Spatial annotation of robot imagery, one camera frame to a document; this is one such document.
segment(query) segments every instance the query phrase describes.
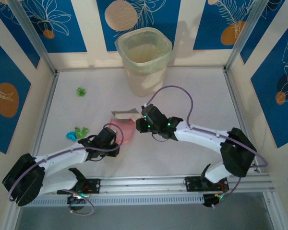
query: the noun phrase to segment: green object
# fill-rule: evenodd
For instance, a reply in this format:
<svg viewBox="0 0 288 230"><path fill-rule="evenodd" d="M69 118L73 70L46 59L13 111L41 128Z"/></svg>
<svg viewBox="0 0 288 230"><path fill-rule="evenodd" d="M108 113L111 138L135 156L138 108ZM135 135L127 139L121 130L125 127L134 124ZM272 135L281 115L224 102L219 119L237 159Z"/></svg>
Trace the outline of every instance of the green object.
<svg viewBox="0 0 288 230"><path fill-rule="evenodd" d="M82 130L80 130L79 127L75 127L75 134L77 138L84 138L88 133L88 128L83 127Z"/></svg>
<svg viewBox="0 0 288 230"><path fill-rule="evenodd" d="M77 94L79 97L84 97L86 94L86 90L84 88L78 87L77 88Z"/></svg>

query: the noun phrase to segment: translucent container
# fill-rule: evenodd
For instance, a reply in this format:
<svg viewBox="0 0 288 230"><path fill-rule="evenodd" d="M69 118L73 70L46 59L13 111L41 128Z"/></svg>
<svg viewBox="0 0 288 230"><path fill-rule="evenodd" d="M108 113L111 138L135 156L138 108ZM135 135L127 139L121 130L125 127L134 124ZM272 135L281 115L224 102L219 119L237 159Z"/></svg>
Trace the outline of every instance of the translucent container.
<svg viewBox="0 0 288 230"><path fill-rule="evenodd" d="M137 96L155 93L163 85L172 43L155 28L142 28L123 34L115 46L127 72L127 82Z"/></svg>

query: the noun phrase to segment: gray floor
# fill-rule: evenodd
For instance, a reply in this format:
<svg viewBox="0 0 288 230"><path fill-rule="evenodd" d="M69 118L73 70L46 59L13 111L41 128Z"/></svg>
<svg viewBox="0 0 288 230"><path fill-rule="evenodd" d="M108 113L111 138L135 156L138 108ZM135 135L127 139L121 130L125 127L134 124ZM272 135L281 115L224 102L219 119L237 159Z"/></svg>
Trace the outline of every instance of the gray floor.
<svg viewBox="0 0 288 230"><path fill-rule="evenodd" d="M17 230L272 230L262 194L233 194L215 209L203 205L96 207L92 216L67 207L23 208Z"/></svg>

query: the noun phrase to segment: purple cable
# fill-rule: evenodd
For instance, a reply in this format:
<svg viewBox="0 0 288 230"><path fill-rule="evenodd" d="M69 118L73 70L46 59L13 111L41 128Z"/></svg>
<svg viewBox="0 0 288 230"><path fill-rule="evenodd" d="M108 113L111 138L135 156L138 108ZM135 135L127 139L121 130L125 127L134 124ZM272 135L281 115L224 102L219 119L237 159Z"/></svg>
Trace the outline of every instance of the purple cable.
<svg viewBox="0 0 288 230"><path fill-rule="evenodd" d="M255 165L255 166L251 166L250 168L263 168L263 167L267 167L268 166L268 162L266 161L266 159L262 155L260 155L258 152L256 152L255 150L251 149L247 145L241 143L240 141L237 141L237 140L235 140L233 138L230 138L230 137L226 137L224 135L218 135L217 133L212 132L212 131L204 130L204 129L201 129L201 128L191 127L189 119L190 119L190 116L191 116L191 113L192 113L192 110L193 110L193 104L194 104L193 103L193 98L192 98L191 94L188 91L186 91L184 88L182 88L180 86L168 85L168 86L164 86L164 87L160 88L159 90L157 90L154 93L154 95L151 97L151 99L147 102L147 104L145 106L147 106L147 105L149 105L151 103L151 101L157 95L157 93L159 93L161 90L166 89L166 88L177 88L177 89L180 89L180 90L184 91L188 95L188 97L190 98L191 108L190 108L190 111L189 111L189 113L187 115L187 120L186 120L187 125L188 125L189 128L191 128L191 129L193 129L195 131L199 131L199 132L206 133L206 134L209 134L209 135L212 135L212 136L216 136L216 137L219 136L219 137L224 138L226 140L232 141L235 144L240 145L241 147L245 148L247 151L250 151L251 153L253 153L255 156L259 157L264 162L264 164L262 164L262 165L258 165L258 166ZM240 181L241 181L241 177L239 178L239 180L238 180L237 184L235 185L235 187L230 191L228 196L230 196L236 190L236 188L238 187Z"/></svg>
<svg viewBox="0 0 288 230"><path fill-rule="evenodd" d="M12 185L11 189L9 190L9 194L8 194L8 199L10 201L14 201L13 199L11 199L11 195L12 195L12 192L14 191L15 187L17 186L17 184L32 170L34 169L36 166L40 165L41 163L44 163L52 158L55 158L55 157L58 157L60 155L63 155L65 153L68 153L68 152L73 152L73 151L77 151L77 150L97 150L97 151L102 151L102 152L111 152L111 151L114 151L114 150L117 150L124 142L124 133L122 131L122 129L116 125L116 124L113 124L113 123L107 123L103 126L106 127L108 125L112 125L112 126L115 126L116 128L119 129L119 131L121 132L121 142L119 143L119 145L113 149L99 149L99 148L94 148L94 147L78 147L78 148L74 148L74 149L68 149L68 150L65 150L65 151L62 151L62 152L59 152L57 154L54 154L50 157L48 157L47 159L42 159L41 161L35 163L34 165L32 165L30 168L28 168L26 171L24 171L19 177L18 179L15 181L15 183Z"/></svg>
<svg viewBox="0 0 288 230"><path fill-rule="evenodd" d="M81 195L79 195L78 193L76 193L76 192L74 192L72 190L62 189L62 191L67 192L67 193L71 193L71 194L76 194L77 196L81 196ZM74 214L76 214L78 216L89 216L89 215L92 215L94 213L94 211L95 211L94 205L86 197L82 196L82 199L90 204L90 206L92 207L92 211L90 213L75 212L75 211L72 210L71 203L70 203L69 209L70 209L71 213L74 213Z"/></svg>

